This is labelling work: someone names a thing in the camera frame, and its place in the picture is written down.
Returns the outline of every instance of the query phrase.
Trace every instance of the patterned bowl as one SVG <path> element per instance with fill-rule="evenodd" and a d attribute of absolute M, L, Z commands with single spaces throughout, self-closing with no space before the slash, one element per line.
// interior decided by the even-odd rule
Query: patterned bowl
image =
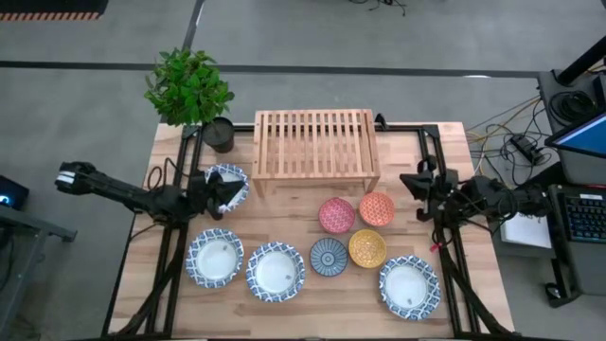
<path fill-rule="evenodd" d="M 394 202 L 383 193 L 368 193 L 360 202 L 360 216 L 375 227 L 389 224 L 394 219 L 394 212 Z"/>
<path fill-rule="evenodd" d="M 187 251 L 186 272 L 204 288 L 222 288 L 242 267 L 244 248 L 238 236 L 222 228 L 208 229 Z"/>
<path fill-rule="evenodd" d="M 434 269 L 412 255 L 387 261 L 379 274 L 379 290 L 393 314 L 414 321 L 429 316 L 440 300 Z"/>
<path fill-rule="evenodd" d="M 285 242 L 261 245 L 248 260 L 246 283 L 258 299 L 282 302 L 293 298 L 305 282 L 303 258 Z"/>
<path fill-rule="evenodd" d="M 356 211 L 341 198 L 328 199 L 318 211 L 320 225 L 329 233 L 348 232 L 356 221 Z"/>
<path fill-rule="evenodd" d="M 362 229 L 349 239 L 349 255 L 356 264 L 367 269 L 375 268 L 385 260 L 387 245 L 379 233 Z"/>
<path fill-rule="evenodd" d="M 224 182 L 235 182 L 235 181 L 244 182 L 244 187 L 242 189 L 240 189 L 240 191 L 236 194 L 236 196 L 234 196 L 231 199 L 229 204 L 227 204 L 227 205 L 223 204 L 223 205 L 219 206 L 219 213 L 231 212 L 234 209 L 236 209 L 236 207 L 239 204 L 241 204 L 244 200 L 246 200 L 246 197 L 248 196 L 248 191 L 250 189 L 250 187 L 248 185 L 248 176 L 246 176 L 246 174 L 244 174 L 244 170 L 242 170 L 240 167 L 238 167 L 236 165 L 219 164 L 219 165 L 212 166 L 211 168 L 209 168 L 206 171 L 206 173 L 205 173 L 206 181 L 208 181 L 208 178 L 210 178 L 210 174 L 215 171 L 217 171 L 221 175 L 221 178 L 224 180 Z"/>
<path fill-rule="evenodd" d="M 348 251 L 334 238 L 323 238 L 312 246 L 310 261 L 315 272 L 334 277 L 348 266 Z"/>

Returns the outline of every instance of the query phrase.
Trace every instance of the desk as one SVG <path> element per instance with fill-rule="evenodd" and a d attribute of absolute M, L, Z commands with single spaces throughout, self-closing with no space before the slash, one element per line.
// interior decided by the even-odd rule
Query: desk
<path fill-rule="evenodd" d="M 459 171 L 460 179 L 472 176 L 472 161 L 462 123 L 438 123 L 446 165 Z M 165 157 L 175 158 L 181 137 L 181 128 L 161 124 L 158 127 L 148 173 L 161 166 Z M 215 154 L 204 146 L 200 169 L 216 163 L 234 163 L 249 172 L 252 169 L 252 134 L 236 134 L 235 148 L 228 154 Z M 419 140 L 410 133 L 377 134 L 382 177 L 376 191 L 386 192 L 396 205 L 396 217 L 387 227 L 378 229 L 388 246 L 387 257 L 415 254 L 431 263 L 440 288 L 441 269 L 437 253 L 431 253 L 432 223 L 421 223 L 415 218 L 420 202 L 398 179 L 403 172 L 416 172 L 420 160 Z M 169 170 L 169 179 L 173 171 Z M 174 317 L 173 337 L 246 337 L 246 338 L 395 338 L 395 337 L 448 337 L 452 328 L 444 295 L 437 309 L 424 321 L 412 322 L 390 313 L 381 302 L 378 283 L 380 268 L 363 269 L 353 262 L 336 278 L 323 278 L 315 274 L 309 264 L 313 243 L 327 234 L 317 220 L 317 210 L 330 197 L 340 196 L 358 206 L 364 195 L 358 183 L 309 182 L 304 184 L 276 183 L 269 186 L 265 199 L 255 193 L 249 195 L 234 212 L 221 221 L 198 216 L 189 223 L 187 239 L 191 241 L 202 230 L 224 226 L 233 230 L 244 245 L 244 265 L 234 280 L 222 289 L 197 287 L 185 271 L 182 274 L 179 297 Z M 150 225 L 147 216 L 138 216 L 136 231 Z M 355 226 L 344 235 L 336 236 L 346 242 L 353 232 L 366 227 L 358 218 Z M 478 228 L 461 230 L 467 255 L 472 286 L 488 309 L 506 328 L 513 330 L 503 282 L 492 248 L 490 235 Z M 158 248 L 160 228 L 138 236 L 129 246 L 116 303 L 112 311 L 109 332 L 117 332 L 130 319 L 149 293 Z M 283 303 L 265 303 L 255 298 L 244 280 L 247 258 L 262 243 L 284 241 L 293 245 L 303 256 L 307 278 L 303 290 Z M 463 325 L 467 315 L 460 292 L 458 308 Z M 162 328 L 164 311 L 159 312 L 157 328 Z"/>

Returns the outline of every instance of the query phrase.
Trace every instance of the blue patterned plate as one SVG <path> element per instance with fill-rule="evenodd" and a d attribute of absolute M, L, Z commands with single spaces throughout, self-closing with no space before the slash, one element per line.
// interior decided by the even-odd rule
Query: blue patterned plate
<path fill-rule="evenodd" d="M 248 260 L 246 282 L 253 295 L 262 301 L 293 298 L 305 282 L 303 258 L 285 242 L 263 244 Z"/>
<path fill-rule="evenodd" d="M 440 299 L 434 269 L 413 255 L 387 261 L 379 274 L 379 290 L 393 314 L 414 321 L 429 316 Z"/>
<path fill-rule="evenodd" d="M 242 170 L 240 167 L 238 167 L 236 165 L 219 164 L 219 165 L 215 165 L 215 166 L 209 168 L 206 171 L 206 173 L 205 173 L 206 181 L 208 181 L 208 178 L 210 178 L 210 174 L 215 171 L 219 172 L 219 174 L 221 175 L 221 178 L 224 180 L 224 182 L 235 182 L 235 181 L 244 182 L 244 187 L 242 189 L 240 189 L 240 191 L 229 202 L 229 204 L 219 206 L 219 213 L 231 212 L 234 209 L 236 209 L 236 207 L 240 203 L 242 203 L 244 200 L 246 200 L 246 197 L 248 196 L 248 190 L 250 188 L 248 186 L 248 176 L 246 176 L 246 174 L 244 174 L 244 170 Z"/>
<path fill-rule="evenodd" d="M 232 231 L 208 229 L 191 242 L 186 271 L 201 287 L 221 288 L 240 271 L 243 256 L 242 243 Z"/>

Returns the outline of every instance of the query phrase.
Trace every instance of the keyboard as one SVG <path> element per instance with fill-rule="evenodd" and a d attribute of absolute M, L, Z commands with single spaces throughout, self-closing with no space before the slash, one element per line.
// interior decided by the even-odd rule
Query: keyboard
<path fill-rule="evenodd" d="M 566 196 L 564 202 L 572 241 L 606 242 L 606 200 Z"/>

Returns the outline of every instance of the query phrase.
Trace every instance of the power adapter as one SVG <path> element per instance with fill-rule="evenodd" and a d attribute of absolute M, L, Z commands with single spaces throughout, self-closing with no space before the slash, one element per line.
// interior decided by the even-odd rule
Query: power adapter
<path fill-rule="evenodd" d="M 545 155 L 542 154 L 537 147 L 521 134 L 516 134 L 509 139 L 509 142 L 520 152 L 528 162 L 537 166 L 544 160 Z"/>

